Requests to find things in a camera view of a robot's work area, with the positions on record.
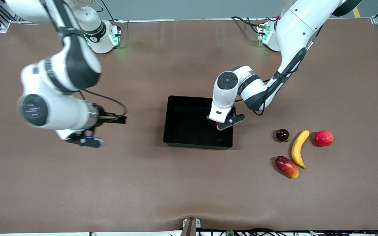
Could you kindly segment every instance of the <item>yellow banana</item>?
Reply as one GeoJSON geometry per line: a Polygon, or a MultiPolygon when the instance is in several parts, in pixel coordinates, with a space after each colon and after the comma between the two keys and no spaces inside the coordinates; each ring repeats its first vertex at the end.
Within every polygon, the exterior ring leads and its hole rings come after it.
{"type": "Polygon", "coordinates": [[[300,135],[296,138],[293,144],[293,148],[291,149],[291,156],[293,157],[293,161],[300,167],[306,169],[307,166],[303,163],[303,158],[301,157],[301,147],[303,146],[304,141],[310,136],[309,130],[304,130],[300,133],[300,135]]]}

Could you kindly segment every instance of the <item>rectangular black container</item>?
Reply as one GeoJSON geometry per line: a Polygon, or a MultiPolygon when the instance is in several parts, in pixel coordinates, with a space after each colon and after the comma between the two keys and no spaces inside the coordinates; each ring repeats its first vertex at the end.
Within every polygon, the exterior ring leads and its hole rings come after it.
{"type": "Polygon", "coordinates": [[[207,119],[212,98],[169,96],[163,142],[169,146],[227,150],[233,146],[233,127],[217,130],[207,119]]]}

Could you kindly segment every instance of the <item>dark purple fruit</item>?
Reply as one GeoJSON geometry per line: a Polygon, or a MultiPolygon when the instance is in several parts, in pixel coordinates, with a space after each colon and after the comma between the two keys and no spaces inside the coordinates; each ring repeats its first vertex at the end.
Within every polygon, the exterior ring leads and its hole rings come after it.
{"type": "Polygon", "coordinates": [[[290,133],[288,133],[288,130],[282,128],[276,132],[276,139],[280,142],[288,142],[290,139],[290,133]]]}

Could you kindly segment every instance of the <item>brown table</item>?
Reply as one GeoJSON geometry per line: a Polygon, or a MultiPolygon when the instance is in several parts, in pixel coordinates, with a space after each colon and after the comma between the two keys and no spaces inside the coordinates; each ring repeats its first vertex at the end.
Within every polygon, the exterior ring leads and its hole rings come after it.
{"type": "MultiPolygon", "coordinates": [[[[378,27],[329,20],[262,117],[242,103],[228,151],[162,143],[169,95],[211,97],[216,76],[239,65],[270,78],[281,57],[232,21],[131,23],[122,48],[98,55],[93,91],[124,102],[126,125],[97,131],[104,148],[78,147],[23,124],[21,69],[61,48],[51,26],[12,24],[0,34],[0,233],[173,230],[187,217],[204,228],[378,230],[378,27]],[[273,133],[327,129],[311,139],[308,168],[279,173],[290,143],[273,133]]],[[[87,95],[109,111],[114,103],[87,95]]]]}

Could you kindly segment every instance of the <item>gray floor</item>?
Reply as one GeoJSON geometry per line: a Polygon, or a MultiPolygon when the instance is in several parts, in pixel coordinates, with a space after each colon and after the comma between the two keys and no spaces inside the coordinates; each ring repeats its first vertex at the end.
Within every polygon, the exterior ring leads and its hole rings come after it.
{"type": "MultiPolygon", "coordinates": [[[[114,19],[206,19],[272,17],[281,12],[277,0],[104,0],[114,19]]],[[[358,6],[361,17],[371,17],[378,12],[378,0],[363,0],[358,6]]],[[[110,20],[106,9],[99,13],[110,20]]],[[[354,17],[350,12],[345,17],[354,17]]]]}

